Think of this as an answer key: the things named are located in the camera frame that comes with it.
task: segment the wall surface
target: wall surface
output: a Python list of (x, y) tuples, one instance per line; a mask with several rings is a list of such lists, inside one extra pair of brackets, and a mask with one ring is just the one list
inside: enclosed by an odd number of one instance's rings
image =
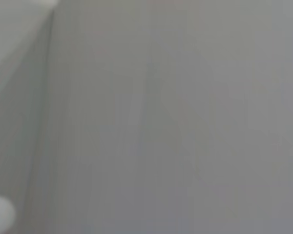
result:
[(63, 0), (53, 33), (28, 233), (293, 234), (293, 0)]

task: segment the gray wall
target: gray wall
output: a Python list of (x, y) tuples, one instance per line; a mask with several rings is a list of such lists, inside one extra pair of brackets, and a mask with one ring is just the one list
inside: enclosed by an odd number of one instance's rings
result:
[(293, 0), (63, 0), (53, 33), (31, 233), (293, 233)]

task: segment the white round object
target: white round object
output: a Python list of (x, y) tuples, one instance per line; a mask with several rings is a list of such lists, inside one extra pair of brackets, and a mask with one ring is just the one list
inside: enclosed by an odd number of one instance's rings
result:
[(6, 198), (0, 197), (0, 234), (7, 232), (16, 220), (13, 204)]

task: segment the white wall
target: white wall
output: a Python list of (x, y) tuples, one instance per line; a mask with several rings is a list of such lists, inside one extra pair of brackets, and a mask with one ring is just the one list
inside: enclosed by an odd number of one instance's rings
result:
[(293, 0), (66, 0), (53, 32), (44, 233), (293, 233)]

